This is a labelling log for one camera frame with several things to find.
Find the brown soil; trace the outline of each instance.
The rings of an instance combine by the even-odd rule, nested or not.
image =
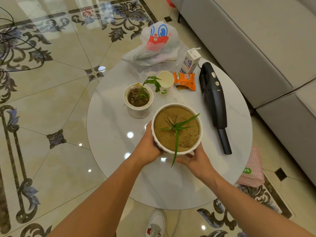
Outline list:
[[[175,151],[176,146],[176,135],[175,131],[164,131],[162,128],[168,128],[170,125],[166,120],[176,119],[176,123],[186,121],[193,117],[194,115],[188,110],[179,106],[170,106],[163,109],[156,116],[154,123],[154,131],[159,142],[171,151]],[[196,119],[190,121],[189,123],[183,125],[182,127],[190,128],[179,130],[179,145],[178,152],[187,151],[189,148],[194,146],[199,138],[200,126]]]
[[[139,89],[140,88],[135,88],[135,89],[131,89],[131,91],[128,94],[128,102],[135,106],[135,107],[141,107],[144,106],[148,103],[149,99],[146,97],[139,97]]]

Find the blue cartoon eye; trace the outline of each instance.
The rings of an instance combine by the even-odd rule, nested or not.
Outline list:
[[[168,35],[168,28],[165,24],[161,24],[158,28],[158,36],[159,37],[165,37]]]
[[[154,26],[151,26],[150,27],[150,35],[153,36],[155,33],[155,27]]]

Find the orange snack wrapper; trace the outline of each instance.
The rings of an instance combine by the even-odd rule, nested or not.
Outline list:
[[[174,72],[173,73],[174,84],[178,90],[189,88],[192,91],[195,91],[194,76],[195,76],[194,73],[184,74],[184,73]]]

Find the person's left arm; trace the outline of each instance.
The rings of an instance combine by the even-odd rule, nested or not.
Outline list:
[[[161,154],[149,122],[134,152],[48,236],[113,237],[137,176]]]

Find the round table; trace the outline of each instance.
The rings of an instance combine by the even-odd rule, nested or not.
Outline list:
[[[202,66],[206,61],[202,58],[199,65]],[[91,151],[106,177],[109,177],[133,152],[145,132],[146,124],[155,112],[164,104],[178,102],[201,113],[204,150],[216,171],[229,183],[235,184],[250,155],[251,118],[239,89],[221,69],[214,64],[212,66],[225,95],[228,123],[226,131],[233,154],[223,153],[217,131],[207,114],[198,80],[199,67],[195,69],[195,92],[189,89],[178,91],[175,86],[166,96],[154,92],[151,113],[144,119],[135,119],[127,111],[123,94],[129,85],[143,82],[146,76],[144,73],[138,75],[135,68],[121,61],[108,71],[97,86],[91,98],[87,117]],[[175,163],[171,168],[171,164],[172,156],[170,158],[170,155],[164,154],[145,166],[135,182],[130,197],[145,205],[165,210],[194,208],[216,199],[213,192],[185,166]]]

